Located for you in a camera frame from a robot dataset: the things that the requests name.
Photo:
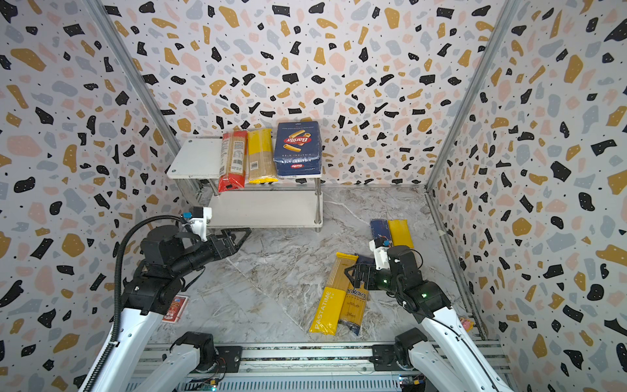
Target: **blue pasta box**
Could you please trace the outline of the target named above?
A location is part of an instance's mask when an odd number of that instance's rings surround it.
[[[279,177],[320,177],[322,141],[318,122],[280,123],[274,161]]]

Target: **marble countertop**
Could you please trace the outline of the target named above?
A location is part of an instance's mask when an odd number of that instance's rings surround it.
[[[423,277],[466,314],[422,189],[323,188],[323,194],[320,233],[253,230],[237,254],[207,265],[182,293],[190,301],[181,320],[162,323],[150,343],[172,343],[186,331],[212,333],[216,342],[393,341],[418,323],[384,292],[370,293],[359,336],[344,326],[335,336],[308,331],[335,253],[371,255],[371,219],[407,219],[424,257]]]

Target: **terrazzo wall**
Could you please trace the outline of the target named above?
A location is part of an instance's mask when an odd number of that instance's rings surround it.
[[[0,390],[76,391],[110,329],[118,241],[180,212],[181,195],[82,4],[0,0],[0,13]]]
[[[418,184],[502,2],[105,4],[178,138],[314,119],[325,180]]]
[[[433,190],[521,390],[627,390],[626,18],[522,2]]]

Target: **red playing card box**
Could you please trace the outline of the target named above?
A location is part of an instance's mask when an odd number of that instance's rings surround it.
[[[162,322],[169,322],[171,324],[177,322],[181,318],[188,301],[189,297],[185,295],[175,296],[170,305],[170,309],[168,309],[166,315],[163,316]]]

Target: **red pasta package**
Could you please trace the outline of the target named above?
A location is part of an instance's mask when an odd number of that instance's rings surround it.
[[[246,177],[244,170],[246,134],[245,130],[234,130],[222,135],[218,192],[244,187]]]

